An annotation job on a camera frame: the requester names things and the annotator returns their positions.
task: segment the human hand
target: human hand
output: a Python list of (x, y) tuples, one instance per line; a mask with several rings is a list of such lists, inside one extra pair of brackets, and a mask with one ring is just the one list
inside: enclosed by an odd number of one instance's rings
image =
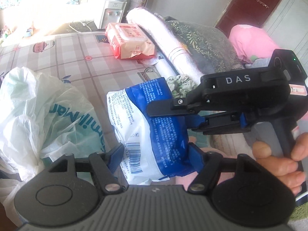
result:
[(308, 156), (308, 133), (297, 138), (291, 151), (291, 159), (273, 157), (270, 146), (259, 141), (253, 144), (253, 155), (261, 166), (288, 186), (294, 195), (301, 192), (301, 184), (306, 180), (306, 174), (297, 171), (297, 162)]

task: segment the green floral fabric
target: green floral fabric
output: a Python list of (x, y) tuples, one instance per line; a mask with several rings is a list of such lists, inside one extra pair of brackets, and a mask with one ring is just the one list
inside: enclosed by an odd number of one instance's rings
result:
[(219, 29), (191, 22), (165, 23), (190, 52), (202, 73), (213, 74), (243, 68), (231, 42)]
[[(197, 87), (197, 84), (189, 78), (188, 75), (171, 76), (166, 80), (169, 89), (172, 92), (173, 98), (184, 98), (189, 91)], [(205, 116), (212, 114), (212, 111), (201, 111), (199, 115)], [(209, 147), (210, 136), (204, 136), (202, 132), (194, 132), (187, 130), (189, 136), (196, 138), (196, 145), (198, 147)]]
[(188, 75), (171, 76), (166, 80), (173, 98), (183, 98), (189, 91), (197, 87), (197, 84)]

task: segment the pink pillow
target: pink pillow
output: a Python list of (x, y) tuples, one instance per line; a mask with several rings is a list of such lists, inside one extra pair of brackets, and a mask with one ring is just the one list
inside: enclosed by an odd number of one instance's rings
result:
[(273, 51), (280, 48), (264, 29), (250, 25), (234, 26), (229, 40), (238, 58), (246, 63), (253, 63), (259, 58), (271, 58)]

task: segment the wet wipes package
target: wet wipes package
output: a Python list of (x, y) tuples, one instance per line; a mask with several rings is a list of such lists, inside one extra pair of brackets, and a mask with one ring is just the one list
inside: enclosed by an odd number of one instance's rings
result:
[(110, 122), (125, 146), (121, 169), (129, 184), (148, 185), (194, 172), (184, 117), (149, 118), (146, 113), (151, 101), (171, 98), (164, 78), (107, 94)]

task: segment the checkered bed sheet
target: checkered bed sheet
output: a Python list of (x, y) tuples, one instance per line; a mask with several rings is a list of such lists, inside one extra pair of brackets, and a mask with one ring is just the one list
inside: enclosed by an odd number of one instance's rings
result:
[(118, 60), (104, 32), (46, 36), (41, 42), (0, 48), (0, 78), (15, 67), (27, 67), (69, 82), (92, 103), (104, 132), (106, 150), (117, 144), (110, 124), (106, 94), (144, 82), (138, 72), (148, 66)]

